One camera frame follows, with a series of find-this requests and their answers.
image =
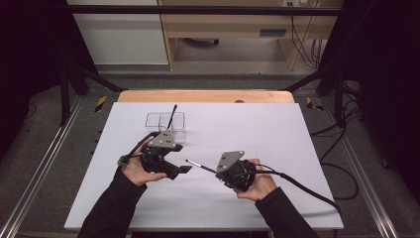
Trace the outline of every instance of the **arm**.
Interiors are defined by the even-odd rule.
[[[260,165],[260,160],[249,160]],[[265,223],[278,238],[315,238],[318,234],[299,214],[280,187],[277,187],[271,175],[257,174],[254,184],[246,192],[235,190],[238,198],[247,198],[256,202]]]
[[[77,237],[125,238],[136,204],[147,189],[146,182],[165,177],[163,173],[147,173],[139,157],[131,158],[126,167],[117,169],[111,184],[85,218]]]

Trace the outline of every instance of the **white tabletop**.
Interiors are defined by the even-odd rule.
[[[170,112],[174,103],[114,103],[101,139],[64,227],[79,230],[108,187],[117,161],[148,133],[150,112]],[[165,158],[176,166],[191,160],[216,169],[221,155],[245,151],[242,159],[267,165],[332,199],[305,121],[296,103],[177,103],[185,113],[186,142]],[[340,229],[343,222],[330,204],[274,176],[314,229]],[[130,227],[139,231],[267,230],[254,203],[236,194],[214,174],[193,167],[186,175],[149,182]]]

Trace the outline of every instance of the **wall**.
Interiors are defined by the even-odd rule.
[[[156,0],[67,0],[69,5],[157,5]],[[159,15],[74,14],[95,64],[167,64]]]

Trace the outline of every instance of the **forearm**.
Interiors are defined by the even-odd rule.
[[[263,200],[258,200],[256,207],[276,238],[319,237],[280,187],[272,191]]]
[[[146,190],[117,172],[85,218],[78,238],[126,237],[136,204]]]

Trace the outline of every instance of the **person's left hand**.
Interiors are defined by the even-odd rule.
[[[148,138],[140,147],[136,150],[136,153],[139,153],[143,146],[146,145],[152,138]],[[156,173],[150,174],[145,171],[140,162],[139,157],[132,157],[129,160],[127,166],[122,168],[123,174],[129,179],[132,183],[137,186],[141,186],[148,181],[157,181],[163,178],[166,178],[167,175],[165,173]]]

